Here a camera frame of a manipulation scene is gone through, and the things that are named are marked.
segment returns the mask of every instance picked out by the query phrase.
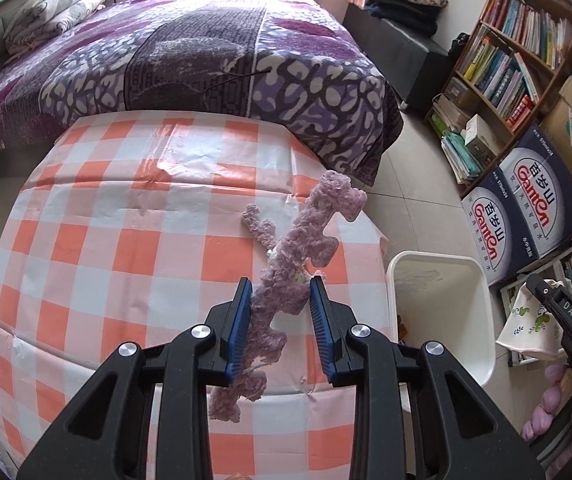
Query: white bin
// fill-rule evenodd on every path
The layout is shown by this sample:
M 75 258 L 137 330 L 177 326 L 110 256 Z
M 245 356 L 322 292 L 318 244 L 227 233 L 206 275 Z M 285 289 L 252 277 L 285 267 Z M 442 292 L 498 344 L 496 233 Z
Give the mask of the white bin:
M 393 341 L 399 341 L 399 314 L 408 330 L 404 338 L 408 346 L 443 343 L 485 386 L 494 370 L 494 329 L 479 263 L 466 256 L 405 251 L 390 262 L 386 285 Z M 409 411 L 405 392 L 402 404 Z

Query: checkered tablecloth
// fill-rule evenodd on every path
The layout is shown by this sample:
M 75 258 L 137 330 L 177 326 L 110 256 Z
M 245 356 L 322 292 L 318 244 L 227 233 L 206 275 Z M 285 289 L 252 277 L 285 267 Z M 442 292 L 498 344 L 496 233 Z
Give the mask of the checkered tablecloth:
M 168 342 L 259 282 L 265 250 L 240 215 L 256 203 L 281 234 L 324 169 L 284 127 L 194 112 L 82 118 L 19 193 L 0 240 L 0 439 L 21 461 L 123 341 Z M 386 240 L 362 213 L 336 214 L 332 300 L 389 333 Z M 354 391 L 325 383 L 308 310 L 277 314 L 288 334 L 268 390 L 238 424 L 211 422 L 215 478 L 347 478 Z M 159 395 L 155 411 L 159 409 Z M 156 424 L 151 425 L 154 442 Z M 154 474 L 149 450 L 149 478 Z

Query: tile floor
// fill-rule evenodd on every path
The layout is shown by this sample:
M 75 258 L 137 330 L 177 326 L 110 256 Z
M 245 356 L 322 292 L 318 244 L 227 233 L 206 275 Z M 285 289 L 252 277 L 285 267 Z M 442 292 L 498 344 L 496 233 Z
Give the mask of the tile floor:
M 0 179 L 0 234 L 24 178 Z M 437 138 L 412 116 L 405 116 L 399 140 L 384 154 L 377 181 L 365 187 L 365 211 L 389 238 L 386 264 L 400 251 L 419 250 L 477 258 L 458 190 Z M 496 335 L 501 306 L 494 300 Z M 486 390 L 508 419 L 520 427 L 536 406 L 545 385 L 535 366 L 508 368 L 496 347 L 496 366 Z

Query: patterned comforter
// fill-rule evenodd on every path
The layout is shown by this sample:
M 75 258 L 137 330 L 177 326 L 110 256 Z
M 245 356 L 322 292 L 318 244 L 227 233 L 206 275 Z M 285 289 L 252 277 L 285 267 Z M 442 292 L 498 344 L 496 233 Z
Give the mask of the patterned comforter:
M 283 124 L 369 185 L 402 128 L 384 77 L 312 0 L 131 0 L 2 71 L 0 150 L 138 109 Z

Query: cloth bag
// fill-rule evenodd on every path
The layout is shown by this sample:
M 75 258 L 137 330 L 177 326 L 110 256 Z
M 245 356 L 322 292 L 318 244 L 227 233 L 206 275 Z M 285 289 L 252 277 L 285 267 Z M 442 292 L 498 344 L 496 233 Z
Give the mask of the cloth bag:
M 546 280 L 550 286 L 562 282 Z M 559 358 L 563 330 L 556 319 L 539 303 L 532 292 L 521 285 L 510 316 L 497 339 L 497 344 L 528 357 L 545 361 Z

